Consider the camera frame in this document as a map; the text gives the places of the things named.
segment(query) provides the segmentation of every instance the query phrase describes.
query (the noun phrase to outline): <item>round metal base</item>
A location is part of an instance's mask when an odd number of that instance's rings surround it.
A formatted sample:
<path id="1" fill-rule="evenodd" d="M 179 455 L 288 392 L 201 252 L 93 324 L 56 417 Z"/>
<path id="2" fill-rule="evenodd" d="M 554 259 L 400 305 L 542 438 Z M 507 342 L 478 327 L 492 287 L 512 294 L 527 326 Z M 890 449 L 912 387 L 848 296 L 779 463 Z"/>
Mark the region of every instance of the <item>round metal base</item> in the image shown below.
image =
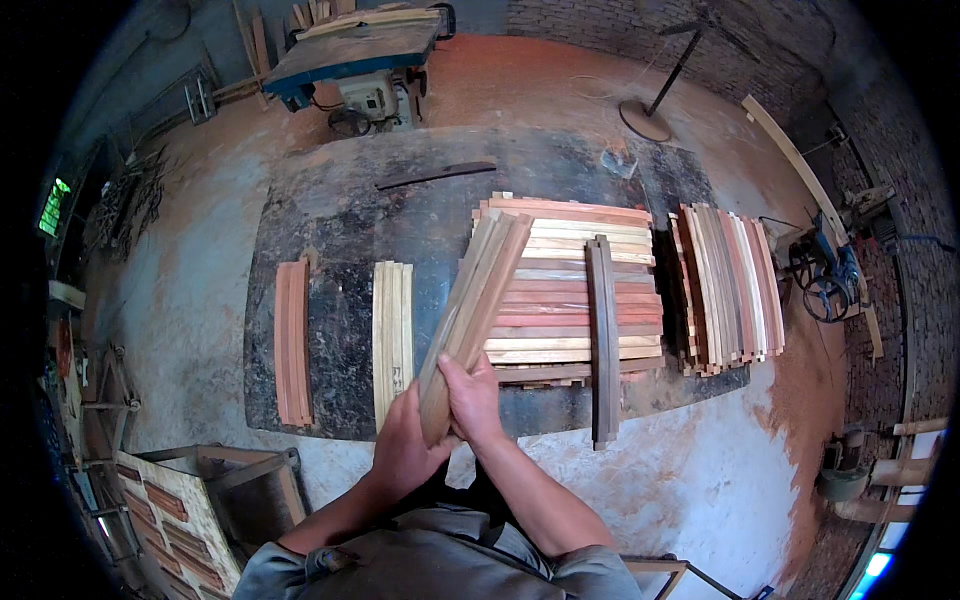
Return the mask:
<path id="1" fill-rule="evenodd" d="M 646 107 L 639 100 L 625 100 L 620 103 L 620 118 L 632 132 L 652 142 L 665 142 L 673 135 L 670 126 L 658 113 L 647 116 Z"/>

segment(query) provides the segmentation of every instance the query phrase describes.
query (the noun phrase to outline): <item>metal pole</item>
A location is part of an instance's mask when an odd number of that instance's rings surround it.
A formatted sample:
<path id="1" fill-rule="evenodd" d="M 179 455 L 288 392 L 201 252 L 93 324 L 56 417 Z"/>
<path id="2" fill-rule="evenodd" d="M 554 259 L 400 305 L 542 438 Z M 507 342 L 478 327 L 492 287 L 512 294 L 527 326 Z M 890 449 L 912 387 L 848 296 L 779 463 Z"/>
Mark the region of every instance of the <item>metal pole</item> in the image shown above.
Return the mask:
<path id="1" fill-rule="evenodd" d="M 657 100 L 654 100 L 654 103 L 645 110 L 645 113 L 648 117 L 652 117 L 654 112 L 657 111 L 657 107 L 660 105 L 660 101 L 663 100 L 663 96 L 666 96 L 666 92 L 670 90 L 670 86 L 673 85 L 673 83 L 677 80 L 677 76 L 680 75 L 681 70 L 683 70 L 686 60 L 690 58 L 691 54 L 693 54 L 693 48 L 696 47 L 697 42 L 699 42 L 700 38 L 703 36 L 703 29 L 698 29 L 697 33 L 693 34 L 693 38 L 690 40 L 690 43 L 686 45 L 684 54 L 680 57 L 680 60 L 677 61 L 677 66 L 673 67 L 670 77 L 666 78 L 666 84 L 663 84 L 663 87 L 660 89 L 660 94 L 657 95 Z"/>

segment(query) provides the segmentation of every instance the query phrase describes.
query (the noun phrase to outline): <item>table saw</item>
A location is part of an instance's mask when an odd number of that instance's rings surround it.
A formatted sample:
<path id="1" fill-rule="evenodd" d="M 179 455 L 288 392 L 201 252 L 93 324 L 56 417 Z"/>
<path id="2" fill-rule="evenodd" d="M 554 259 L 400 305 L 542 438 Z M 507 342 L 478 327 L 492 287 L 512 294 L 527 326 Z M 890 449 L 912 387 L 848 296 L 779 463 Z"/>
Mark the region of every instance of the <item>table saw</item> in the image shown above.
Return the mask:
<path id="1" fill-rule="evenodd" d="M 291 112 L 314 105 L 329 112 L 331 129 L 346 136 L 414 129 L 422 121 L 427 57 L 437 40 L 456 33 L 448 4 L 390 7 L 331 17 L 306 31 L 264 81 Z M 315 82 L 336 84 L 343 103 L 323 107 Z"/>

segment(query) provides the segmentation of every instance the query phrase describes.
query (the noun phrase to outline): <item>metal frame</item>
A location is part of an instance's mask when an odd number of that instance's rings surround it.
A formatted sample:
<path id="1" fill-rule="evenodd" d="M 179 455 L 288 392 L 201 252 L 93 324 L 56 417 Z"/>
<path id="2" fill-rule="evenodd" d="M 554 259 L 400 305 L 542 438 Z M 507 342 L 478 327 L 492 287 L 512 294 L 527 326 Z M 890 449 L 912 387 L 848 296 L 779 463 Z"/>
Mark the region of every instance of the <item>metal frame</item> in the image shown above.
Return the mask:
<path id="1" fill-rule="evenodd" d="M 687 571 L 692 572 L 712 588 L 716 589 L 728 598 L 731 598 L 731 600 L 747 600 L 747 598 L 735 594 L 722 586 L 715 579 L 691 564 L 690 561 L 647 559 L 639 556 L 623 554 L 620 555 L 620 559 L 623 560 L 623 563 L 627 566 L 627 569 L 629 569 L 631 573 L 670 573 L 670 579 L 668 579 L 666 584 L 663 585 L 663 588 L 660 589 L 660 591 L 654 597 L 654 600 L 663 600 L 669 596 L 670 593 L 676 589 L 677 585 L 680 584 L 680 580 Z"/>

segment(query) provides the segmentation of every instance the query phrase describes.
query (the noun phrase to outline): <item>person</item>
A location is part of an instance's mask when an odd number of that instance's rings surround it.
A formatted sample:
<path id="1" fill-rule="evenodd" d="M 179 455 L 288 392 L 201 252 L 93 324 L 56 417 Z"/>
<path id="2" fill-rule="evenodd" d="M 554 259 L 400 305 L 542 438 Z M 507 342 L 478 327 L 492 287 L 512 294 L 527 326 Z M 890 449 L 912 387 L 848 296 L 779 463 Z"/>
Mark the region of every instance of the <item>person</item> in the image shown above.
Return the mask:
<path id="1" fill-rule="evenodd" d="M 415 381 L 390 407 L 373 466 L 353 488 L 247 563 L 233 600 L 639 598 L 603 520 L 503 431 L 486 354 L 467 373 L 438 361 L 452 428 L 477 475 L 448 487 L 459 443 L 427 447 Z"/>

